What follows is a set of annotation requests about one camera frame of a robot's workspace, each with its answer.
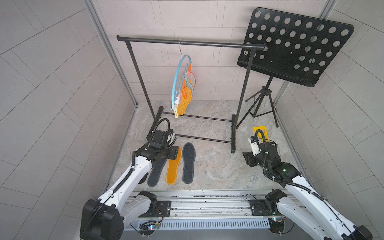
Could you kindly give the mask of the orange yellow shoe insole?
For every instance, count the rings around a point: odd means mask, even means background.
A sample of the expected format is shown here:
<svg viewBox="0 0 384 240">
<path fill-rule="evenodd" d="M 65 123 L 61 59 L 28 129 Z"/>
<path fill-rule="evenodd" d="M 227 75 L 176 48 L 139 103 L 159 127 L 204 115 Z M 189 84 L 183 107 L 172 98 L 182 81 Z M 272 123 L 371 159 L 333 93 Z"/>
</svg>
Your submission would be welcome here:
<svg viewBox="0 0 384 240">
<path fill-rule="evenodd" d="M 182 150 L 180 147 L 178 147 L 178 153 L 177 153 L 176 159 L 175 160 L 169 159 L 168 161 L 168 170 L 166 175 L 166 183 L 168 185 L 174 185 L 176 183 L 178 168 L 179 168 L 181 159 L 182 159 Z"/>
</svg>

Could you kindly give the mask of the dark grey shoe insole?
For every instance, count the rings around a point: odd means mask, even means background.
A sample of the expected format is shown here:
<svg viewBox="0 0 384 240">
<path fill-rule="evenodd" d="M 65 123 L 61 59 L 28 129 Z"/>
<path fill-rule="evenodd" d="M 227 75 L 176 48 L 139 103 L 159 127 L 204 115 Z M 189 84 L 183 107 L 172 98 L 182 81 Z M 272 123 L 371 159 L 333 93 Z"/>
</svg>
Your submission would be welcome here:
<svg viewBox="0 0 384 240">
<path fill-rule="evenodd" d="M 147 185 L 149 187 L 154 187 L 158 184 L 162 170 L 167 162 L 167 158 L 156 160 L 155 165 L 152 168 L 152 171 L 147 180 Z"/>
</svg>

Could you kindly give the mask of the blue multi-clip hanger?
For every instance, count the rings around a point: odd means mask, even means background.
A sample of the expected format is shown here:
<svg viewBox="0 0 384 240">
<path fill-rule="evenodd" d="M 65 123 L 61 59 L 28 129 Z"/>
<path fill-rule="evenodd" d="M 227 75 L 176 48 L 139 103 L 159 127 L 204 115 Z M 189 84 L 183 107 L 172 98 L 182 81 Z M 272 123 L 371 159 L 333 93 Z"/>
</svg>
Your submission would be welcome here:
<svg viewBox="0 0 384 240">
<path fill-rule="evenodd" d="M 177 119 L 179 117 L 178 115 L 178 105 L 180 104 L 181 97 L 186 98 L 186 89 L 188 88 L 186 86 L 185 82 L 185 77 L 187 77 L 187 71 L 188 71 L 188 64 L 192 64 L 192 59 L 189 55 L 183 55 L 181 51 L 181 40 L 179 40 L 179 50 L 181 54 L 181 59 L 178 63 L 177 70 L 174 76 L 174 81 L 173 81 L 173 87 L 172 87 L 172 94 L 171 94 L 171 101 L 172 101 L 172 106 L 171 110 L 174 112 L 174 116 Z M 181 68 L 182 68 L 182 63 L 184 62 L 185 59 L 188 59 L 187 65 L 185 67 L 184 72 L 181 74 Z"/>
</svg>

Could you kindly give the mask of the black garment rack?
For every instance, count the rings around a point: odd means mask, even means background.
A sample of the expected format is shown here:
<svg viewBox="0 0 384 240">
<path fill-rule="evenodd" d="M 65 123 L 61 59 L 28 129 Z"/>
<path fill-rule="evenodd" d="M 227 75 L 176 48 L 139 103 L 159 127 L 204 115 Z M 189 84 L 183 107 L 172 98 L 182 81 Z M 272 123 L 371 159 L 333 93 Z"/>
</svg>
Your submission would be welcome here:
<svg viewBox="0 0 384 240">
<path fill-rule="evenodd" d="M 150 131 L 147 135 L 147 140 L 150 140 L 153 133 L 155 132 L 155 128 L 157 127 L 157 124 L 161 120 L 161 116 L 163 114 L 167 115 L 174 115 L 177 117 L 188 117 L 188 118 L 197 118 L 197 119 L 205 119 L 205 120 L 213 120 L 213 121 L 221 121 L 221 122 L 230 122 L 231 123 L 231 139 L 229 141 L 226 140 L 219 140 L 219 139 L 210 139 L 210 138 L 203 138 L 203 137 L 196 137 L 196 136 L 188 136 L 188 135 L 179 135 L 181 138 L 188 138 L 188 139 L 196 139 L 196 140 L 203 140 L 203 141 L 209 141 L 209 142 L 217 142 L 217 143 L 224 143 L 224 144 L 230 144 L 231 145 L 231 153 L 236 152 L 236 129 L 238 125 L 238 118 L 239 113 L 242 107 L 242 102 L 245 95 L 245 90 L 247 88 L 248 79 L 250 75 L 250 71 L 252 69 L 253 60 L 255 58 L 256 51 L 264 50 L 266 47 L 266 44 L 232 44 L 232 43 L 217 43 L 217 42 L 197 42 L 197 41 L 183 41 L 183 40 L 161 40 L 161 39 L 148 39 L 148 38 L 132 38 L 132 37 L 122 37 L 117 35 L 117 40 L 119 42 L 124 42 L 127 46 L 127 49 L 129 50 L 132 62 L 134 64 L 137 76 L 139 78 L 139 81 L 142 86 L 142 90 L 145 94 L 146 101 L 148 103 L 148 106 L 150 108 L 152 117 L 153 117 L 153 124 L 150 128 Z M 230 120 L 228 119 L 219 119 L 219 118 L 211 118 L 211 117 L 203 117 L 203 116 L 196 116 L 196 115 L 186 115 L 181 114 L 181 109 L 186 109 L 188 104 L 191 102 L 193 93 L 195 90 L 196 82 L 193 82 L 190 77 L 193 75 L 191 69 L 192 69 L 192 59 L 189 55 L 183 55 L 181 54 L 181 59 L 179 61 L 175 77 L 173 80 L 173 87 L 172 87 L 172 93 L 171 93 L 171 111 L 165 112 L 164 107 L 159 107 L 158 112 L 155 114 L 154 109 L 152 107 L 147 89 L 145 87 L 145 83 L 143 81 L 135 54 L 133 52 L 132 42 L 135 43 L 149 43 L 149 44 L 167 44 L 167 45 L 175 45 L 178 44 L 179 46 L 186 45 L 186 46 L 202 46 L 202 47 L 217 47 L 217 48 L 237 48 L 237 49 L 245 49 L 250 51 L 250 57 L 247 64 L 247 71 L 246 76 L 243 82 L 241 97 L 239 100 L 239 105 L 237 108 L 237 113 L 232 115 L 232 118 Z"/>
</svg>

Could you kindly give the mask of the black shoe insole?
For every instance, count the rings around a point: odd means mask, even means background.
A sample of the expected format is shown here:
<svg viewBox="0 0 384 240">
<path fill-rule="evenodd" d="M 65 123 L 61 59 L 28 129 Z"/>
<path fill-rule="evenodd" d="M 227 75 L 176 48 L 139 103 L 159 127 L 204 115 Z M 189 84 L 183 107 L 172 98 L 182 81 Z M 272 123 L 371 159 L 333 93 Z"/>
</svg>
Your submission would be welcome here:
<svg viewBox="0 0 384 240">
<path fill-rule="evenodd" d="M 146 182 L 147 177 L 148 177 L 148 174 L 149 174 L 149 173 L 146 173 L 146 174 L 142 177 L 142 179 L 139 181 L 139 184 L 143 184 L 143 183 Z"/>
</svg>

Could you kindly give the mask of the light blue insole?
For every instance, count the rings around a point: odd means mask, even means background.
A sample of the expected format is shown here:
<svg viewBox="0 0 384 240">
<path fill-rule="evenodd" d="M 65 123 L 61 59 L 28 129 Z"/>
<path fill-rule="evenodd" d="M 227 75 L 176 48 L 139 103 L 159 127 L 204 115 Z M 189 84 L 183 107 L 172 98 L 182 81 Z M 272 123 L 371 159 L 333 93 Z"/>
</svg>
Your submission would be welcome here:
<svg viewBox="0 0 384 240">
<path fill-rule="evenodd" d="M 193 94 L 193 86 L 187 77 L 185 77 L 185 82 L 186 82 L 186 86 L 191 90 L 191 93 Z"/>
</svg>

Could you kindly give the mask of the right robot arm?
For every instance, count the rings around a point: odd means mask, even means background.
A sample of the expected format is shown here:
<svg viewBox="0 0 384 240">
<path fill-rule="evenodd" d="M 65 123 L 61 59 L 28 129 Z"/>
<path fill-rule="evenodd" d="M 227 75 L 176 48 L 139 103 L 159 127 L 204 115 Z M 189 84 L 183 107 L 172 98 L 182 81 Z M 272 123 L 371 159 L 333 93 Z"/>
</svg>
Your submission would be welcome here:
<svg viewBox="0 0 384 240">
<path fill-rule="evenodd" d="M 277 144 L 262 130 L 249 137 L 252 150 L 243 156 L 250 167 L 259 166 L 263 175 L 285 188 L 305 207 L 302 210 L 281 190 L 266 195 L 266 209 L 288 217 L 315 240 L 371 240 L 365 226 L 357 226 L 332 207 L 292 164 L 281 161 Z"/>
</svg>

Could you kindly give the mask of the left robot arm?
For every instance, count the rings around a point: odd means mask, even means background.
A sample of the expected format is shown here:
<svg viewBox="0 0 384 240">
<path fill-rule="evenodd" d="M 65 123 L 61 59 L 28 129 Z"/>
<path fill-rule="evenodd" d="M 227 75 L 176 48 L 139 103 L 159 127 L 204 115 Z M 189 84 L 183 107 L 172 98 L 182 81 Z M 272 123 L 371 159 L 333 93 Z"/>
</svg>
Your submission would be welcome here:
<svg viewBox="0 0 384 240">
<path fill-rule="evenodd" d="M 148 221 L 139 226 L 138 232 L 149 236 L 159 229 L 164 218 L 170 214 L 169 201 L 157 202 L 153 193 L 142 191 L 131 201 L 135 187 L 144 183 L 156 163 L 168 160 L 178 164 L 182 150 L 175 146 L 176 135 L 171 128 L 166 131 L 154 129 L 150 139 L 133 153 L 131 166 L 97 200 L 89 199 L 82 210 L 80 239 L 118 240 L 126 225 L 139 217 L 159 217 L 158 221 Z"/>
</svg>

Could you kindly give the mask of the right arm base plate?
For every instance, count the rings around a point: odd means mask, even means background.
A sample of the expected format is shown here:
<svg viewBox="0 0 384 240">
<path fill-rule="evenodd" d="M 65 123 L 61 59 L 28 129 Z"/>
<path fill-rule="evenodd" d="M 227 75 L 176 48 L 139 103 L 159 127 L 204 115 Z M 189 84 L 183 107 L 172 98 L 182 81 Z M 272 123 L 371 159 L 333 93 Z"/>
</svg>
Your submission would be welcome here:
<svg viewBox="0 0 384 240">
<path fill-rule="evenodd" d="M 272 216 L 265 200 L 249 200 L 252 216 Z"/>
</svg>

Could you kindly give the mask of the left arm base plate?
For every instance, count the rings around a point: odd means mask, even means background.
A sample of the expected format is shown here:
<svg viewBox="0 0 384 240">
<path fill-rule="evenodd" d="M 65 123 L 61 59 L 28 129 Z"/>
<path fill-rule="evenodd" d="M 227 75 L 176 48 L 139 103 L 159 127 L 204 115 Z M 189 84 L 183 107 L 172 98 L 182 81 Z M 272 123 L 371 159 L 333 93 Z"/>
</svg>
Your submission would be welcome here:
<svg viewBox="0 0 384 240">
<path fill-rule="evenodd" d="M 171 212 L 171 201 L 157 201 L 155 211 L 148 218 L 169 217 Z"/>
</svg>

